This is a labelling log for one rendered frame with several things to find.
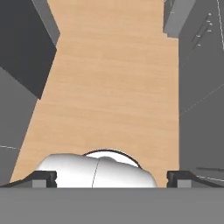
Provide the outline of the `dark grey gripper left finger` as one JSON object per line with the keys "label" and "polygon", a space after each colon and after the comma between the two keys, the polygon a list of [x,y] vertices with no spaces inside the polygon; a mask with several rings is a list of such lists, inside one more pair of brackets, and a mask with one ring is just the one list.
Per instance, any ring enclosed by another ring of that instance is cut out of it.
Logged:
{"label": "dark grey gripper left finger", "polygon": [[24,179],[1,185],[1,188],[56,188],[56,171],[34,171]]}

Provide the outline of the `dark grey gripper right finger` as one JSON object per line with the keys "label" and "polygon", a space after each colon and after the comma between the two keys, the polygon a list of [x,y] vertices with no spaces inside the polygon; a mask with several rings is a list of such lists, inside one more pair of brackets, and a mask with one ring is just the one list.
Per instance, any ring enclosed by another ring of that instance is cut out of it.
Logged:
{"label": "dark grey gripper right finger", "polygon": [[201,178],[196,177],[190,171],[168,171],[166,174],[168,188],[205,188],[205,187],[222,187],[219,185]]}

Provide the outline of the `white round domed object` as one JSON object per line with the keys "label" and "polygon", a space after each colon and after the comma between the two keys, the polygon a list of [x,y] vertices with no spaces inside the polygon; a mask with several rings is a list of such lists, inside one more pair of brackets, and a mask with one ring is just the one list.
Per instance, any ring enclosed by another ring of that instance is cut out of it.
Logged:
{"label": "white round domed object", "polygon": [[56,153],[45,157],[37,171],[56,171],[58,188],[157,188],[153,175],[129,154],[116,149],[82,155]]}

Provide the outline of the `dark grey cupboard run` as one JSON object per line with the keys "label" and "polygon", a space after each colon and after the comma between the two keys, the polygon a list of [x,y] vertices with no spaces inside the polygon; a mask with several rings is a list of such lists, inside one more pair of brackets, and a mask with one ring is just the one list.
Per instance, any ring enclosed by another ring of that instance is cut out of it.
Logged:
{"label": "dark grey cupboard run", "polygon": [[59,37],[48,0],[0,0],[0,186],[11,181]]}

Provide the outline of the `pale grey cabinet block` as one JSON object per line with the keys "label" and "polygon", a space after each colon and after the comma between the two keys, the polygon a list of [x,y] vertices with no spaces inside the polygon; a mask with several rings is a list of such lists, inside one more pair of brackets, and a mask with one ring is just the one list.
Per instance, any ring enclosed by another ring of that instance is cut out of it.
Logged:
{"label": "pale grey cabinet block", "polygon": [[177,39],[196,0],[164,0],[163,33]]}

